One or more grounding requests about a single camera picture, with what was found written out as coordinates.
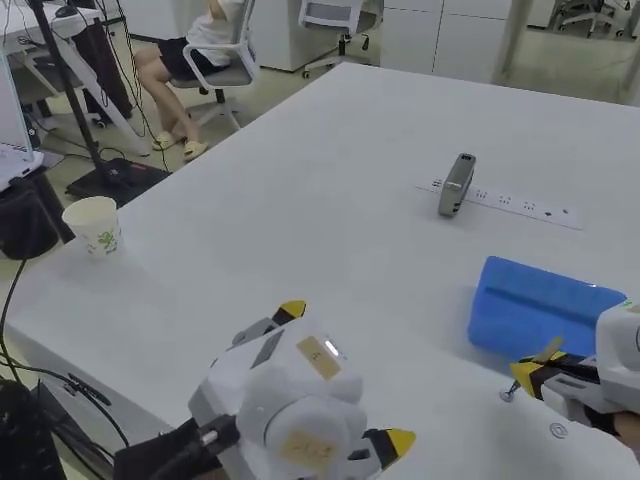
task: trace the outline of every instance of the white shirt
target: white shirt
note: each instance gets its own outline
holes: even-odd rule
[[[187,42],[195,45],[220,45],[231,43],[233,38],[233,25],[242,14],[243,0],[218,0],[224,11],[226,20],[213,18],[209,10],[205,15],[198,17],[189,33]],[[216,66],[229,65],[229,56],[224,52],[198,49],[207,59]]]

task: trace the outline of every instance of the led light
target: led light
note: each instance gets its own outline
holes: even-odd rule
[[[334,356],[340,356],[340,352],[338,352],[338,349],[333,345],[333,343],[331,343],[329,340],[325,340],[324,344],[327,346],[329,351],[333,353]]]

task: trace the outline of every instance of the black skirt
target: black skirt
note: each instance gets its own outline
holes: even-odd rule
[[[188,45],[187,39],[171,38],[169,40],[160,40],[158,42],[158,48],[160,49],[160,60],[173,78],[178,80],[195,80],[196,75],[191,70],[191,67],[184,58],[182,51],[184,47]],[[191,58],[193,58],[196,67],[202,72],[203,75],[211,75],[212,73],[224,70],[227,67],[220,67],[213,65],[207,57],[202,55],[197,50],[191,51]]]

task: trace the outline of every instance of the blue cloth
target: blue cloth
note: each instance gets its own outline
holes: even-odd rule
[[[511,361],[535,355],[561,335],[562,351],[595,354],[595,327],[626,296],[609,288],[489,257],[468,327],[474,345]]]

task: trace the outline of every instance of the white tabletop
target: white tabletop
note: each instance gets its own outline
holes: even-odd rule
[[[79,13],[56,18],[55,13],[60,5],[45,3],[44,11],[49,20],[49,26],[62,38],[68,38],[82,32],[94,18],[100,16],[98,10],[78,8]],[[8,53],[15,51],[18,37],[30,37],[34,41],[43,42],[38,22],[33,10],[24,0],[9,0],[7,6],[0,4],[0,28],[3,37],[3,48]]]
[[[486,361],[465,328],[489,255],[633,294],[639,126],[634,108],[340,66],[125,207],[119,258],[73,242],[30,270],[11,332],[177,425],[233,335],[304,298],[364,374],[371,423],[418,433],[390,478],[637,479],[615,441],[554,439],[559,417],[502,403],[509,379],[456,356]],[[461,152],[476,183],[575,205],[586,229],[439,218],[414,185]]]

